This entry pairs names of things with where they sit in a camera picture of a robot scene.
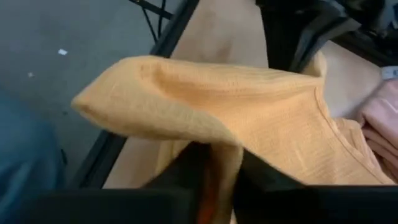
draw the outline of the ribbed knit fabric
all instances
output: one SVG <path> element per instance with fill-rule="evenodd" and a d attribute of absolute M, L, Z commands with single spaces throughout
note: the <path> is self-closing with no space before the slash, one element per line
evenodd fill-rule
<path fill-rule="evenodd" d="M 163 139 L 169 146 L 179 140 L 210 143 L 219 186 L 213 223 L 229 222 L 243 147 L 305 184 L 393 184 L 369 149 L 355 145 L 361 141 L 345 138 L 343 132 L 354 132 L 345 130 L 344 121 L 338 126 L 330 118 L 321 54 L 304 74 L 126 58 L 86 87 L 73 107 L 124 136 Z M 174 155 L 186 142 L 174 144 Z"/>

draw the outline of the yellow fabric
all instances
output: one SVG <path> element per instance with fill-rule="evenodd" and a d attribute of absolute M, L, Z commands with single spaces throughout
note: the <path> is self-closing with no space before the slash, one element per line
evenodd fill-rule
<path fill-rule="evenodd" d="M 330 118 L 321 54 L 304 74 L 127 58 L 86 87 L 73 106 L 118 134 L 168 140 L 168 147 L 180 141 L 176 152 L 187 140 L 211 143 L 220 175 L 215 223 L 229 221 L 243 147 L 305 184 L 393 184 L 361 141 L 348 141 L 339 130 L 352 137 L 355 127 L 345 130 L 344 120 L 338 126 Z"/>

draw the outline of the blue jeans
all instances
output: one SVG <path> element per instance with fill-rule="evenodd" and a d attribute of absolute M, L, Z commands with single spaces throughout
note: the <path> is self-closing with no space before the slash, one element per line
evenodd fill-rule
<path fill-rule="evenodd" d="M 52 128 L 0 92 L 0 223 L 23 201 L 62 187 L 64 165 Z"/>

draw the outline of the gray floor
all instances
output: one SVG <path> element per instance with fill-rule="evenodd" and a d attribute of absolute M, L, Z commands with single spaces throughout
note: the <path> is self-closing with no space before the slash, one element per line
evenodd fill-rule
<path fill-rule="evenodd" d="M 179 2 L 168 0 L 167 10 Z M 0 88 L 54 125 L 68 179 L 100 132 L 70 108 L 71 99 L 112 63 L 148 54 L 153 44 L 140 7 L 128 0 L 0 1 Z"/>

